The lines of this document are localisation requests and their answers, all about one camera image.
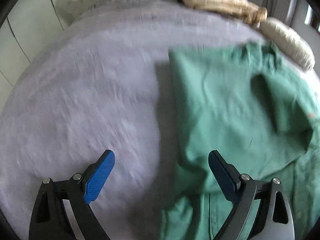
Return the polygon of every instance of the green fabric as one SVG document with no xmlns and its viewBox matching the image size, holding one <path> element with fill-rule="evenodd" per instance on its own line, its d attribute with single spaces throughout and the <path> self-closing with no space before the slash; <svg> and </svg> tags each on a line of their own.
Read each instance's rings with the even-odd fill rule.
<svg viewBox="0 0 320 240">
<path fill-rule="evenodd" d="M 181 154 L 160 239 L 211 240 L 228 216 L 232 205 L 208 166 L 212 150 L 254 179 L 279 178 L 302 239 L 320 216 L 319 107 L 306 82 L 273 43 L 177 48 L 169 59 Z"/>
</svg>

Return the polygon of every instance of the crumpled gray blanket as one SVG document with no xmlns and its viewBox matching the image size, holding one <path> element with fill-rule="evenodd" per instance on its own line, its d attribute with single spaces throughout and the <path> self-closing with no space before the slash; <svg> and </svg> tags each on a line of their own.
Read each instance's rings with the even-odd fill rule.
<svg viewBox="0 0 320 240">
<path fill-rule="evenodd" d="M 111 149 L 115 167 L 91 208 L 112 240 L 156 239 L 179 150 L 168 48 L 262 39 L 175 0 L 103 0 L 82 15 L 26 69 L 0 115 L 0 208 L 19 237 L 28 239 L 43 178 L 69 179 Z"/>
</svg>

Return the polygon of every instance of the gray round object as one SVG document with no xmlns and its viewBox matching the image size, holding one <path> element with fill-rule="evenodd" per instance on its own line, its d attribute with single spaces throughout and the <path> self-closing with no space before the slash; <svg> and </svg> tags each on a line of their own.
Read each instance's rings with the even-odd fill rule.
<svg viewBox="0 0 320 240">
<path fill-rule="evenodd" d="M 280 180 L 277 179 L 277 178 L 274 178 L 274 179 L 273 179 L 273 183 L 275 183 L 275 184 L 280 184 Z"/>
<path fill-rule="evenodd" d="M 248 175 L 248 174 L 242 174 L 241 175 L 241 178 L 243 179 L 243 180 L 249 180 L 250 179 L 250 176 Z"/>
<path fill-rule="evenodd" d="M 80 173 L 77 173 L 77 174 L 73 175 L 73 179 L 74 179 L 74 180 L 79 180 L 79 179 L 81 179 L 81 174 L 80 174 Z"/>
<path fill-rule="evenodd" d="M 43 184 L 48 184 L 49 182 L 50 182 L 50 178 L 45 178 L 42 181 Z"/>
</svg>

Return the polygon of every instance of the tan blanket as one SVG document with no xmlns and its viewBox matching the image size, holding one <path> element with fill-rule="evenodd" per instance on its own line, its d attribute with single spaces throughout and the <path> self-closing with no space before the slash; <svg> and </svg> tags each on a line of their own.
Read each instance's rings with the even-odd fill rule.
<svg viewBox="0 0 320 240">
<path fill-rule="evenodd" d="M 252 25 L 267 19 L 267 9 L 247 0 L 182 0 L 190 8 L 238 16 Z"/>
</svg>

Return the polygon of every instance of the white pillow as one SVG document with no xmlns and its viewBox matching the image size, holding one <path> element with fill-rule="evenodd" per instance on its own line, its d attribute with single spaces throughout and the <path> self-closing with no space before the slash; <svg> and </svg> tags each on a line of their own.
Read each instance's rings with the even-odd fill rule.
<svg viewBox="0 0 320 240">
<path fill-rule="evenodd" d="M 315 56 L 309 44 L 293 29 L 275 18 L 260 23 L 260 32 L 274 41 L 278 48 L 298 63 L 304 71 L 315 65 Z"/>
</svg>

